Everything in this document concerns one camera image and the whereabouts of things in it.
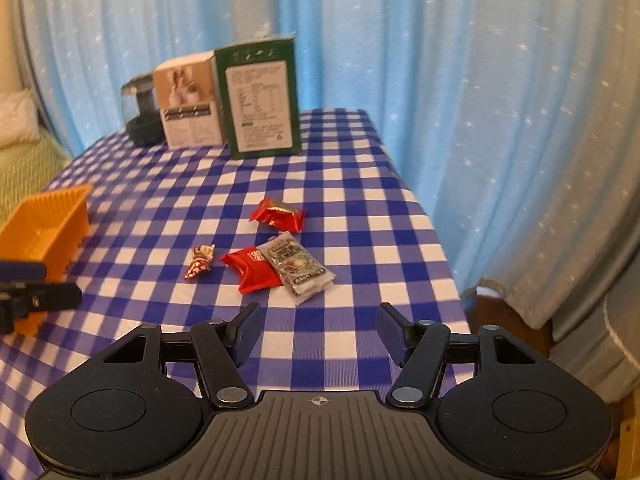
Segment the small red white candy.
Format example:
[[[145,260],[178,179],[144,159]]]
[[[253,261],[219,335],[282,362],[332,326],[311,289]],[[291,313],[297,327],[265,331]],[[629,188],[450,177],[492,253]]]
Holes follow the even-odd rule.
[[[200,245],[192,248],[192,258],[184,278],[193,280],[199,275],[212,270],[215,255],[214,245]]]

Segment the grey sesame snack packet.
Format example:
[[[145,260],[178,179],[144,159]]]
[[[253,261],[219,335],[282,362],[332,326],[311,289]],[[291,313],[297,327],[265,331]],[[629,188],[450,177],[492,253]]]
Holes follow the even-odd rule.
[[[283,232],[257,247],[280,276],[296,304],[330,287],[335,274],[314,258],[290,233]]]

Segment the red foil snack packet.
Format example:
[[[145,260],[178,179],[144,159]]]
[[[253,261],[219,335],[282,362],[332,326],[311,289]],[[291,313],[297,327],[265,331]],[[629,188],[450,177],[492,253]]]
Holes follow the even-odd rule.
[[[306,211],[280,200],[265,197],[250,213],[250,221],[270,226],[279,232],[300,233],[303,231]]]

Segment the orange plastic tray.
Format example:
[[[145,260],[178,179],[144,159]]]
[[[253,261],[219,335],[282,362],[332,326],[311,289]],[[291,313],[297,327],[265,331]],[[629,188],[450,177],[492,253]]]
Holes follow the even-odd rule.
[[[66,268],[89,231],[87,200],[90,184],[60,188],[25,198],[1,228],[1,261],[40,262],[46,281],[63,280]],[[35,336],[49,312],[17,322],[14,333]]]

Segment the blue white checkered tablecloth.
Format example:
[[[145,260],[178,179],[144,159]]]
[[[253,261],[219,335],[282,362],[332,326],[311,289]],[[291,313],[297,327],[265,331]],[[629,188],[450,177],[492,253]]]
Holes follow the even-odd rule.
[[[1,341],[1,474],[40,473],[24,416],[32,399],[142,323],[183,332],[232,318],[246,303],[222,263],[184,278],[193,247],[218,255],[271,236],[250,212],[266,197],[302,208],[300,241],[335,276],[303,304],[283,288],[255,292],[264,331],[241,373],[264,389],[385,391],[397,376],[375,331],[375,311],[468,328],[432,222],[400,180],[362,110],[300,116],[298,156],[234,160],[221,148],[135,148],[123,133],[99,140],[53,181],[88,184],[90,226],[67,270],[84,293],[75,311],[50,314],[34,338]]]

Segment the white embroidered pillow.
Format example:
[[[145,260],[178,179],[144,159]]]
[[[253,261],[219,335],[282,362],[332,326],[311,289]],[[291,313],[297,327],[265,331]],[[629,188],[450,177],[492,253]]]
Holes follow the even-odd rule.
[[[37,105],[30,90],[2,92],[0,98],[0,146],[40,140]]]

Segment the grey curtain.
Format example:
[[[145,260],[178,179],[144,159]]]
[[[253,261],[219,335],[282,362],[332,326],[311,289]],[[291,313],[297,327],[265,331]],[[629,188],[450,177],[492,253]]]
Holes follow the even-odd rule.
[[[623,400],[639,385],[639,200],[623,214],[613,239],[585,271],[554,272],[568,295],[554,313],[549,285],[531,292],[483,278],[531,328],[552,323],[550,359],[605,402]]]

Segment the dark glass humidifier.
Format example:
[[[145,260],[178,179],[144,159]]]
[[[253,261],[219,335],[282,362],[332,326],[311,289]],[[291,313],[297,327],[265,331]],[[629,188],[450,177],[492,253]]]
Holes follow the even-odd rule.
[[[125,130],[135,146],[148,148],[165,141],[151,73],[135,76],[123,84],[120,99]]]

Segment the white product box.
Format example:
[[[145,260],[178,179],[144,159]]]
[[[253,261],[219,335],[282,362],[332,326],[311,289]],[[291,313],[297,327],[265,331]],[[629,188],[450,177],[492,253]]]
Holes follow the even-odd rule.
[[[152,75],[168,148],[224,145],[214,51],[172,58]]]

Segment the green carton box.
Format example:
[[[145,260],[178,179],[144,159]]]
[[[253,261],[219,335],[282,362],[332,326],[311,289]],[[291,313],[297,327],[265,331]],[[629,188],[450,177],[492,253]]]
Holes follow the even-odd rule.
[[[244,41],[215,51],[231,157],[298,155],[300,138],[295,38]]]

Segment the light blue star curtain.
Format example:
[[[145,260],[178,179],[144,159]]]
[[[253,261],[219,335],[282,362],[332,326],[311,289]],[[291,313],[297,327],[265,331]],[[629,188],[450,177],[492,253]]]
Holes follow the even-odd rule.
[[[291,35],[298,104],[361,108],[454,280],[560,283],[639,186],[639,0],[13,0],[44,114],[73,154],[168,58]]]

